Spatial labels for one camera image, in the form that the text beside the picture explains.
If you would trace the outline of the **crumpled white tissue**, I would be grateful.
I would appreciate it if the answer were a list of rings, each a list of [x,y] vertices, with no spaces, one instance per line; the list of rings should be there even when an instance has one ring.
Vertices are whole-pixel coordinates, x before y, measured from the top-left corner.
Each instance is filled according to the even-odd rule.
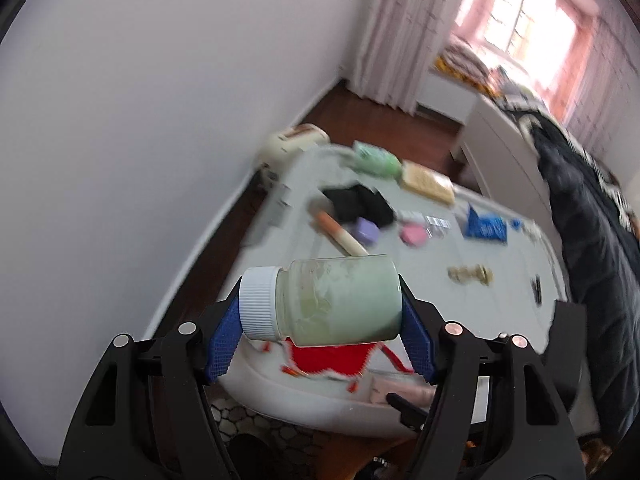
[[[541,229],[533,221],[527,221],[522,224],[523,233],[530,239],[536,242],[541,239]]]

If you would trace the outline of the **folded pink quilt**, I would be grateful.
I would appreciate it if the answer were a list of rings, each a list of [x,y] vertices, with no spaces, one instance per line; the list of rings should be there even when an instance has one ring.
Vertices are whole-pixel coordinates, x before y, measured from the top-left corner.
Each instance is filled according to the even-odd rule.
[[[491,70],[466,44],[447,44],[443,47],[435,58],[434,69],[485,96],[499,94]]]

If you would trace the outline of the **white bed frame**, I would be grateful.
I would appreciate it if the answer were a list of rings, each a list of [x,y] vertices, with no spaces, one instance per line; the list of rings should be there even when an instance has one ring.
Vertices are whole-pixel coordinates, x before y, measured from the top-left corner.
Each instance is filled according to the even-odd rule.
[[[471,171],[484,196],[535,221],[555,255],[562,255],[537,152],[516,123],[486,96],[476,98],[450,154]]]

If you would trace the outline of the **black bead hair clip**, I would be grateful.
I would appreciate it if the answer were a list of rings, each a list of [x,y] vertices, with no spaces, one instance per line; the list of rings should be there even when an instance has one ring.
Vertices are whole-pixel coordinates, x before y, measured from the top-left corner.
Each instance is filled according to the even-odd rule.
[[[538,275],[532,281],[532,289],[534,294],[535,304],[540,307],[542,305],[542,289],[541,289],[541,280]]]

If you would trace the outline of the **green plush-cap bottle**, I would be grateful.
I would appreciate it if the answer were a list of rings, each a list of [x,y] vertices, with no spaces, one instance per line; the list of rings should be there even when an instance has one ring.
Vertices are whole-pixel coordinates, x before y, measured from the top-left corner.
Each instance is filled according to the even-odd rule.
[[[385,148],[355,141],[352,150],[352,166],[356,171],[384,179],[397,179],[401,175],[400,160]]]

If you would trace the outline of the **left pink curtain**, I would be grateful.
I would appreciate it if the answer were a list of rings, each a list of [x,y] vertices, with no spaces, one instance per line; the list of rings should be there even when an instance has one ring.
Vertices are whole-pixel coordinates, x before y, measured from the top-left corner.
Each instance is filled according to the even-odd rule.
[[[348,88],[414,114],[426,74],[454,27],[462,0],[369,0],[347,72]]]

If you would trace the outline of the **beige book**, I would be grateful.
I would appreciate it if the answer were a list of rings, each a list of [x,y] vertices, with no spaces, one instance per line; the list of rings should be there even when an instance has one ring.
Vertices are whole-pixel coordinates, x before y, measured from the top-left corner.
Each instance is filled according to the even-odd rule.
[[[448,177],[408,160],[402,163],[400,186],[448,206],[456,201],[454,185]]]

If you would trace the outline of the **pink oval key fob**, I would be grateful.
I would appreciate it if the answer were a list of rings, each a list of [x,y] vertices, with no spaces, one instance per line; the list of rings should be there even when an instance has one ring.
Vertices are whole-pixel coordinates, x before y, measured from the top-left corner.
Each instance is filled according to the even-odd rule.
[[[407,246],[422,247],[430,239],[431,234],[427,231],[425,226],[420,226],[420,224],[415,223],[406,223],[402,226],[399,237]]]

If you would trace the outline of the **window with sheer curtain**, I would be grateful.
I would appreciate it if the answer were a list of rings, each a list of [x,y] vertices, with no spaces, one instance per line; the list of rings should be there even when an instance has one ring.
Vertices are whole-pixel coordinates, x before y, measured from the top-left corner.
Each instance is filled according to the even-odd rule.
[[[452,33],[564,119],[585,73],[598,13],[593,0],[462,0]]]

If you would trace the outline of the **red crochet bib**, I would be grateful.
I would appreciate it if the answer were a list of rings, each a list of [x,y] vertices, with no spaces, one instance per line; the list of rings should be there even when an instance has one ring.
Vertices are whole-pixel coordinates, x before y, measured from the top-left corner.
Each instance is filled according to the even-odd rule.
[[[413,377],[416,372],[406,356],[389,341],[341,346],[299,347],[288,338],[279,342],[252,342],[264,358],[276,358],[277,378],[296,386],[337,384],[356,393],[367,374]]]

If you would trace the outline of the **clear spray bottle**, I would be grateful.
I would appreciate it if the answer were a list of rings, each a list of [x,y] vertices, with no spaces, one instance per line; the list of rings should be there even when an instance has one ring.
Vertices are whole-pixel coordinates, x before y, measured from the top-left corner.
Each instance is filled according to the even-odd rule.
[[[395,218],[400,223],[416,224],[423,226],[432,235],[444,236],[450,229],[451,223],[442,218],[422,214],[419,211],[396,210]]]

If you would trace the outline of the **pink cosmetic tube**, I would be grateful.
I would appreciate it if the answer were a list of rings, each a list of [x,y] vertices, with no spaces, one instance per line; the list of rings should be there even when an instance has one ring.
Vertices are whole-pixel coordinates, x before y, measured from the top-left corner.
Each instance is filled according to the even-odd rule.
[[[386,396],[395,393],[419,408],[427,408],[433,402],[436,388],[429,384],[416,382],[398,382],[384,377],[372,379],[369,402],[371,404],[387,404]]]

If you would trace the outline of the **blue cotton swab packet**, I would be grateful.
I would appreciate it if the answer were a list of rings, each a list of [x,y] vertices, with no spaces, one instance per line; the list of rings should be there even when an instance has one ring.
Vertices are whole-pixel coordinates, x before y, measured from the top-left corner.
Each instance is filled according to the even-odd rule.
[[[502,244],[508,242],[508,230],[503,218],[496,214],[479,214],[473,206],[469,206],[464,236]]]

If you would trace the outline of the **small purple case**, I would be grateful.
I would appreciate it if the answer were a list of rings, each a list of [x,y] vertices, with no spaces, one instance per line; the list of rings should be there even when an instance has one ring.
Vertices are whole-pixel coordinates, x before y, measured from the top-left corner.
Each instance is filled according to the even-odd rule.
[[[380,229],[370,220],[359,217],[350,227],[350,234],[364,247],[373,247],[380,237]]]

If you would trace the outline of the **pale green cream jar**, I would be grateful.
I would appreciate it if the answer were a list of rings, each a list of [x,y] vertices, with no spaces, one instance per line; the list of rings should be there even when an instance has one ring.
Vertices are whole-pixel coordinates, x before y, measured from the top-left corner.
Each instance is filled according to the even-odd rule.
[[[390,257],[324,258],[247,269],[239,306],[247,338],[340,346],[398,336],[402,295]]]

